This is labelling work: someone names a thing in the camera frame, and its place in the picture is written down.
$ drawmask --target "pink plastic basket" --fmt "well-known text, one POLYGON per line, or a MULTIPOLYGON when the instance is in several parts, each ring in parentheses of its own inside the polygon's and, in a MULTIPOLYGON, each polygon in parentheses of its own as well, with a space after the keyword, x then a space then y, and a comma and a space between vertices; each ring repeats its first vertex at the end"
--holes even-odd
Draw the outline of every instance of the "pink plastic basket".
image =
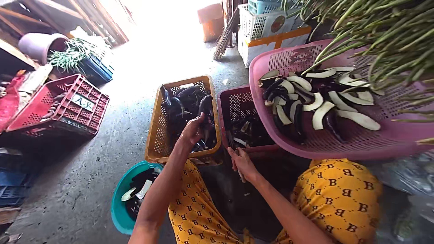
MULTIPOLYGON (((415 141, 434 137, 434 123, 393 122, 394 119, 423 119, 414 114, 398 113, 399 109, 411 108, 408 102, 400 102, 397 98, 409 92, 423 90, 419 83, 408 88, 398 86, 386 90, 385 96, 374 95, 374 106, 357 106, 356 109, 370 116, 381 124, 381 130, 367 130, 349 119, 342 120, 349 141, 345 144, 337 141, 327 130, 314 130, 312 127, 313 112, 304 112, 303 121, 307 139, 299 145, 282 135, 273 122, 271 108, 264 105, 262 93, 265 89, 258 86, 258 79, 268 71, 278 69, 280 75, 288 72, 302 71, 309 68, 317 55, 331 40, 322 40, 291 48, 275 49, 257 56, 249 68, 249 81, 252 98, 259 117, 271 138, 283 149, 297 156, 325 159, 349 158, 351 160, 367 160, 392 158, 413 154, 434 148, 432 145, 417 145, 415 141)), ((350 50, 322 64, 322 68, 334 66, 360 67, 369 64, 374 57, 348 59, 358 50, 350 50)), ((419 108, 433 110, 434 103, 419 108)))

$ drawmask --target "red plastic crate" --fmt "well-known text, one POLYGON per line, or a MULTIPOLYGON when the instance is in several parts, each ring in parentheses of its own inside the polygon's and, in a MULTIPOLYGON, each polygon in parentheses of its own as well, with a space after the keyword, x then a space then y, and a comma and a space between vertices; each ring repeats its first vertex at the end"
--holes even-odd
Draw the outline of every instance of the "red plastic crate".
POLYGON ((20 131, 33 137, 66 132, 91 137, 99 130, 109 100, 80 74, 54 80, 36 93, 6 131, 20 131), (54 115, 41 122, 53 98, 64 92, 66 95, 54 115))
MULTIPOLYGON (((228 124, 239 117, 257 114, 255 104, 253 103, 252 94, 250 93, 250 86, 239 86, 232 89, 225 89, 218 94, 217 98, 218 119, 220 124, 220 131, 222 134, 222 144, 224 148, 229 146, 226 137, 226 129, 224 123, 228 124)), ((254 152, 269 152, 279 150, 277 144, 265 145, 258 147, 244 148, 243 150, 248 154, 254 152)))

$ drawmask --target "lap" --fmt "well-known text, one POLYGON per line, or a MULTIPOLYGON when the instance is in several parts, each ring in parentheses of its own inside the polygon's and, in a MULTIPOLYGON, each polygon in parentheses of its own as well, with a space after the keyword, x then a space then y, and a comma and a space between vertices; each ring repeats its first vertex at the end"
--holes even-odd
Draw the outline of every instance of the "lap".
MULTIPOLYGON (((317 163, 299 176, 291 202, 334 240, 367 242, 380 215, 381 183, 366 167, 347 159, 317 163)), ((276 242, 293 243, 284 230, 276 242)))
POLYGON ((218 212, 197 167, 187 160, 182 190, 169 205, 169 218, 178 244, 238 244, 236 234, 218 212))

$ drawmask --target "white plastic crate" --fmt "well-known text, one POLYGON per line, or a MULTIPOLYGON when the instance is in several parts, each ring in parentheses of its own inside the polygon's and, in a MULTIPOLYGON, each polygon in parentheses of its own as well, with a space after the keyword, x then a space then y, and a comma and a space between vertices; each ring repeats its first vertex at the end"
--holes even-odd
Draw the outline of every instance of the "white plastic crate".
POLYGON ((253 15, 248 11, 248 3, 238 5, 240 9, 240 33, 253 40, 267 36, 274 36, 280 33, 297 29, 295 26, 295 16, 286 19, 284 11, 275 11, 253 15))

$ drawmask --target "light blue plastic basket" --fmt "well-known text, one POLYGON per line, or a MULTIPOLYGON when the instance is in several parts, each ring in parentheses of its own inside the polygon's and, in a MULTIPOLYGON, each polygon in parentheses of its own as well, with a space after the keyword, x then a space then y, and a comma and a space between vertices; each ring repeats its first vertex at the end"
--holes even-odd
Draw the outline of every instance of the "light blue plastic basket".
POLYGON ((249 0, 248 10, 254 15, 280 10, 281 0, 249 0))

